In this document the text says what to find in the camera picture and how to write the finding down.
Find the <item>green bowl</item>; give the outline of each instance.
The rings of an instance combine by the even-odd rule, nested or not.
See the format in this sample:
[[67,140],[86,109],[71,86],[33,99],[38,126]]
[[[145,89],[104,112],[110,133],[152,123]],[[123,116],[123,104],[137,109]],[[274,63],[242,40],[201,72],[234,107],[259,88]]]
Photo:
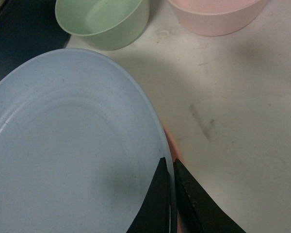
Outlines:
[[133,42],[149,18],[149,0],[57,0],[59,26],[100,50],[116,50]]

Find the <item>plate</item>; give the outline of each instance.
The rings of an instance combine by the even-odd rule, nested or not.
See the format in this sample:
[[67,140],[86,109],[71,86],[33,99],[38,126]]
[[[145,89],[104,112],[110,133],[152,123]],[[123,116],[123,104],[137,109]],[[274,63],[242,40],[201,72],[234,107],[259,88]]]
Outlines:
[[99,53],[48,52],[0,82],[0,232],[125,233],[161,157],[174,218],[156,112]]

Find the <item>pink object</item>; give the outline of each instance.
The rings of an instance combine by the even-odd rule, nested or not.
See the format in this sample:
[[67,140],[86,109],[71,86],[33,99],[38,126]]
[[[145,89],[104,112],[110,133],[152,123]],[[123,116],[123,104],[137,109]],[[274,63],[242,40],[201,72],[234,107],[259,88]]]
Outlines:
[[[167,138],[167,142],[168,142],[168,146],[169,146],[169,150],[170,150],[170,154],[171,154],[171,157],[172,157],[172,160],[173,162],[176,160],[176,159],[179,159],[183,164],[184,164],[184,161],[183,161],[183,157],[182,157],[182,154],[181,154],[181,151],[174,139],[174,137],[172,136],[172,134],[169,132],[168,128],[166,127],[166,125],[162,124],[163,128],[164,128],[164,131],[165,131],[165,135],[166,135],[166,138]],[[178,213],[178,227],[177,227],[177,233],[184,233],[184,230],[183,230],[183,226],[182,226],[182,222],[180,220],[180,215]]]
[[206,36],[233,33],[254,20],[268,0],[168,0],[189,31]]

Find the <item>plastic bowl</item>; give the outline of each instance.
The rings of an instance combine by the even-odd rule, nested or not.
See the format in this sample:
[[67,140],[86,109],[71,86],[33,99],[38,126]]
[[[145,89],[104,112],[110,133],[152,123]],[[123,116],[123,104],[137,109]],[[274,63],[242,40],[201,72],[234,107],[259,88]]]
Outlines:
[[126,233],[162,157],[176,227],[168,142],[134,78],[89,50],[37,56],[0,82],[0,233]]
[[206,36],[233,33],[255,19],[268,0],[168,0],[189,31]]
[[149,0],[57,0],[55,6],[63,30],[101,50],[133,42],[145,29],[149,11]]

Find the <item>countertop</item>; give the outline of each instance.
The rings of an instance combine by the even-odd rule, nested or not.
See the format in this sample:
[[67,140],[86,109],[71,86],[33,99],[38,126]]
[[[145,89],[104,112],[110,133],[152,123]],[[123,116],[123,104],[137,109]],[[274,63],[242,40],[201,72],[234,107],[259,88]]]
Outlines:
[[[67,48],[95,50],[72,36]],[[151,0],[144,33],[98,51],[144,89],[189,171],[248,233],[291,233],[291,0],[225,36],[188,32]]]

